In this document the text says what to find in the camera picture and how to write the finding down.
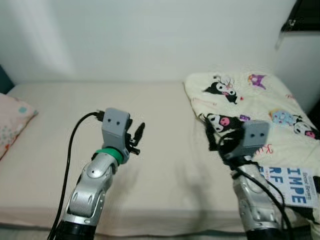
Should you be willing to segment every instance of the pink pillow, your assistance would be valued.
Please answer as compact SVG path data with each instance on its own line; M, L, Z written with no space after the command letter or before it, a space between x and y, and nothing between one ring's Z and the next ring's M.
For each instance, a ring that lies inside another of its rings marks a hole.
M37 113L24 101L0 93L0 159Z

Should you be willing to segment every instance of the white wall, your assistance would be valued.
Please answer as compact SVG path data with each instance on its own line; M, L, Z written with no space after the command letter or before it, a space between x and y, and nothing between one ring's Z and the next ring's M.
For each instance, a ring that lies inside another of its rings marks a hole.
M2 0L0 61L16 84L262 70L279 75L309 110L320 93L320 36L289 36L275 48L294 3Z

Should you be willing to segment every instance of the cartoon character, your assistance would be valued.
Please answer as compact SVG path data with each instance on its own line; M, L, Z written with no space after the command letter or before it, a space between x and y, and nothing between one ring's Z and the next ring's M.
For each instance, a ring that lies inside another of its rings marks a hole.
M306 124L301 119L297 119L296 123L293 126L293 131L296 134L303 134L310 138L320 140L320 132L317 129Z
M281 110L281 109L274 109L269 112L269 116L272 119L272 122L280 125L289 125L293 126L297 119L301 119L301 116L292 115L291 113Z
M251 74L248 78L249 82L252 82L253 86L260 87L264 90L266 90L266 87L261 83L262 79L264 79L266 75L256 75L256 74Z
M214 83L211 84L204 92L216 94L216 95L224 95L226 99L230 103L236 103L237 100L237 93L233 88L234 80L228 76L213 76L213 79L216 80Z
M214 130L217 133L221 133L230 129L238 129L243 124L237 117L230 117L224 115L215 115L209 113L206 118L210 121Z

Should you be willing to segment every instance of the beige bed sheet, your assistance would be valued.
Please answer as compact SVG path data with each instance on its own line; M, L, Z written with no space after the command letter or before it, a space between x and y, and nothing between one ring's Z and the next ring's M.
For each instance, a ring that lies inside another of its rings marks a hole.
M146 127L141 154L131 155L114 176L97 233L243 231L230 171L208 152L204 127L181 82L30 83L9 95L39 114L0 161L0 223L52 225L74 125L86 113L114 107L130 112L131 133L141 122ZM93 117L84 121L72 146L64 204L102 141L101 123Z

